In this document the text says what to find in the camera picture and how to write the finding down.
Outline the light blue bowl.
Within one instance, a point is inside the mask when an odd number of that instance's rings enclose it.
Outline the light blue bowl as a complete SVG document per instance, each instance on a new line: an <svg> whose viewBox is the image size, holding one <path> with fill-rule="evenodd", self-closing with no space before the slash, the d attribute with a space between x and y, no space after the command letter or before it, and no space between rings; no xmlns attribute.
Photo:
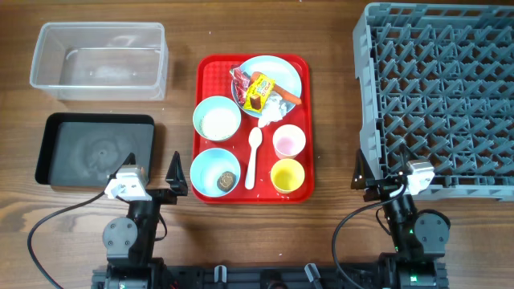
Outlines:
<svg viewBox="0 0 514 289"><path fill-rule="evenodd" d="M230 171L236 175L235 186L229 192L217 187L220 175ZM190 168L193 187L204 197L224 197L232 192L240 181L241 167L235 155L228 150L213 148L198 154Z"/></svg>

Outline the green bowl with rice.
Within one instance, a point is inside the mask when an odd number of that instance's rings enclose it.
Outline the green bowl with rice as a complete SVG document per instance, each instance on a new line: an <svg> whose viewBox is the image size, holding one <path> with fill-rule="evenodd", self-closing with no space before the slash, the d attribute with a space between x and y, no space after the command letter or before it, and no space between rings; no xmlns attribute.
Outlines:
<svg viewBox="0 0 514 289"><path fill-rule="evenodd" d="M230 139L240 127L239 106L225 96L210 96L194 109L193 125L203 138L214 142Z"/></svg>

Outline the yellow plastic cup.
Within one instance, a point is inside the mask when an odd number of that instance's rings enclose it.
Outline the yellow plastic cup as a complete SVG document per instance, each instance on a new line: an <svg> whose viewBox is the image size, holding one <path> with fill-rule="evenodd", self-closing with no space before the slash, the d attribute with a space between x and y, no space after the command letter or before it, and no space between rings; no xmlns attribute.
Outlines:
<svg viewBox="0 0 514 289"><path fill-rule="evenodd" d="M304 183L304 167L294 159L282 159L272 166L270 178L277 192L291 193Z"/></svg>

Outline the white tissue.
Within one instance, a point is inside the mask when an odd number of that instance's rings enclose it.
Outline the white tissue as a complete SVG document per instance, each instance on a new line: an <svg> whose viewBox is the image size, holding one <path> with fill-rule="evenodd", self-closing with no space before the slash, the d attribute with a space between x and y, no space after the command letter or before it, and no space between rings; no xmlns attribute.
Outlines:
<svg viewBox="0 0 514 289"><path fill-rule="evenodd" d="M272 122L278 122L287 114L286 101L277 93L272 92L264 104L258 127L264 128Z"/></svg>

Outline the white plastic spoon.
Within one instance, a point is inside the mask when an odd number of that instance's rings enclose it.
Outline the white plastic spoon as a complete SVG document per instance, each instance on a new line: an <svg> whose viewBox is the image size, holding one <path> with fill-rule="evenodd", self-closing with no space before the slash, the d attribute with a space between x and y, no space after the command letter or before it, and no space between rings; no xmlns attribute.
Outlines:
<svg viewBox="0 0 514 289"><path fill-rule="evenodd" d="M262 144L263 134L260 128L254 127L249 134L248 142L251 147L250 157L245 178L245 188L250 190L255 186L256 154L257 149Z"/></svg>

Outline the yellow snack wrapper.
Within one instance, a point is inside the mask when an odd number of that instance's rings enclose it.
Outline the yellow snack wrapper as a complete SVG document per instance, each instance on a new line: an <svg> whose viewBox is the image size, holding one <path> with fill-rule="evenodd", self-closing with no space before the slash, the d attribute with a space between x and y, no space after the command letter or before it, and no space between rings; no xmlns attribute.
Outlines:
<svg viewBox="0 0 514 289"><path fill-rule="evenodd" d="M261 113L274 87L275 81L272 78L255 72L251 76L251 83L246 90L243 108L251 112Z"/></svg>

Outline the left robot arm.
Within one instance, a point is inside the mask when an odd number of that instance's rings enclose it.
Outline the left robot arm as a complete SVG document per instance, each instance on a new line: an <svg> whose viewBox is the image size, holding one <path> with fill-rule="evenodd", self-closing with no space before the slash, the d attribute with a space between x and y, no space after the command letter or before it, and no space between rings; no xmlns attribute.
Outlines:
<svg viewBox="0 0 514 289"><path fill-rule="evenodd" d="M110 199L128 204L128 213L106 225L103 244L107 250L105 271L96 271L92 287L101 288L177 288L178 283L162 258L153 257L157 226L163 223L163 205L175 205L179 196L188 194L180 154L170 162L164 189L148 189L144 168L136 164L130 153L119 169L108 177L104 192Z"/></svg>

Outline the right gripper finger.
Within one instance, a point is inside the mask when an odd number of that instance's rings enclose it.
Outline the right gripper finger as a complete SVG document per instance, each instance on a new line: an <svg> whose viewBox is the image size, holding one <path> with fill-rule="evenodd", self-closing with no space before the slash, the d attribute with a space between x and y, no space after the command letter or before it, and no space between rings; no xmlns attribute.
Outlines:
<svg viewBox="0 0 514 289"><path fill-rule="evenodd" d="M367 189L375 185L376 179L369 167L369 163L362 150L358 149L356 152L356 162L351 182L351 189Z"/></svg>
<svg viewBox="0 0 514 289"><path fill-rule="evenodd" d="M401 168L398 170L398 176L409 175L412 173L410 162L416 161L418 158L410 151L404 143L399 146L399 156Z"/></svg>

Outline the red snack wrapper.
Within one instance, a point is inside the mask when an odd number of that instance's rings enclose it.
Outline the red snack wrapper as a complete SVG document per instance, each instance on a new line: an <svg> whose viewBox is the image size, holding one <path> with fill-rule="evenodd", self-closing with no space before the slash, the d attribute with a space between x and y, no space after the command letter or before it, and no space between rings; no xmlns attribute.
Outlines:
<svg viewBox="0 0 514 289"><path fill-rule="evenodd" d="M244 105L246 102L246 93L248 87L250 86L251 77L238 66L233 66L230 69L230 75L235 86L235 99L237 100L238 104Z"/></svg>

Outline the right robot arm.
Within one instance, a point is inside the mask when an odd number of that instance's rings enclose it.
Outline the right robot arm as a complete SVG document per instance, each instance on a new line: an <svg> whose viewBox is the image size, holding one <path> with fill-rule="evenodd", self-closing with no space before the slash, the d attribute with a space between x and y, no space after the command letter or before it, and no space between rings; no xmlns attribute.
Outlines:
<svg viewBox="0 0 514 289"><path fill-rule="evenodd" d="M375 201L386 224L381 227L392 238L395 252L382 253L367 271L352 270L352 278L364 288L442 288L447 285L444 266L437 262L446 253L451 222L437 210L418 210L413 196L427 189L434 166L400 146L400 172L377 179L365 154L359 149L351 184L362 189L366 202Z"/></svg>

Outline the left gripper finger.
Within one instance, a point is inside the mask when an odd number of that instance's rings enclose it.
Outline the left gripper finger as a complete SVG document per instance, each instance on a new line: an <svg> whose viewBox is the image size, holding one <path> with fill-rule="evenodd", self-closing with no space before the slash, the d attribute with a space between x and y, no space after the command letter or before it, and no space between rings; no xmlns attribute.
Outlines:
<svg viewBox="0 0 514 289"><path fill-rule="evenodd" d="M175 151L169 164L165 181L169 184L169 189L174 195L187 196L188 185L185 174L183 173L180 153Z"/></svg>
<svg viewBox="0 0 514 289"><path fill-rule="evenodd" d="M108 179L114 179L116 177L116 174L118 171L124 166L124 165L135 165L136 164L136 156L134 153L130 153L123 163L112 173L108 175Z"/></svg>

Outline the pink plastic cup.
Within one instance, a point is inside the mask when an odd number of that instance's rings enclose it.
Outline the pink plastic cup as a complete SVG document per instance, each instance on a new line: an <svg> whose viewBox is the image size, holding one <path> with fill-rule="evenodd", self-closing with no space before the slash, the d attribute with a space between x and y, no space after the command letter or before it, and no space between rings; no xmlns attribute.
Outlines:
<svg viewBox="0 0 514 289"><path fill-rule="evenodd" d="M272 144L279 159L294 159L303 151L306 136L298 126L285 124L275 130Z"/></svg>

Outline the brown chocolate cookie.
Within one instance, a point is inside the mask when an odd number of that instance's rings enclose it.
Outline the brown chocolate cookie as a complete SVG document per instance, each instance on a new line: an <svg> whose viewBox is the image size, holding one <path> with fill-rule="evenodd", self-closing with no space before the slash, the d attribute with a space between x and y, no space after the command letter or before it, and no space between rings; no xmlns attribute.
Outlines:
<svg viewBox="0 0 514 289"><path fill-rule="evenodd" d="M229 192L235 186L236 175L230 171L226 171L220 175L217 180L217 187L223 192Z"/></svg>

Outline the orange carrot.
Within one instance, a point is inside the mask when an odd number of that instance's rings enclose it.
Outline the orange carrot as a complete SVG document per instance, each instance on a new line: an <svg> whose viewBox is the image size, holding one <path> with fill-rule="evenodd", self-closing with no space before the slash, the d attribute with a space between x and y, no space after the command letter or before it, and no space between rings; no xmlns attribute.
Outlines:
<svg viewBox="0 0 514 289"><path fill-rule="evenodd" d="M259 71L256 71L256 72L253 72L252 75L251 75L251 81L254 82L258 79L259 76L261 76L262 73L259 72ZM278 84L276 84L274 87L273 87L273 91L278 93L282 98L283 100L287 101L287 102L290 102L294 105L301 105L302 104L302 100L293 95L292 93L290 93L289 91L285 90L284 88L282 88L281 86L279 86Z"/></svg>

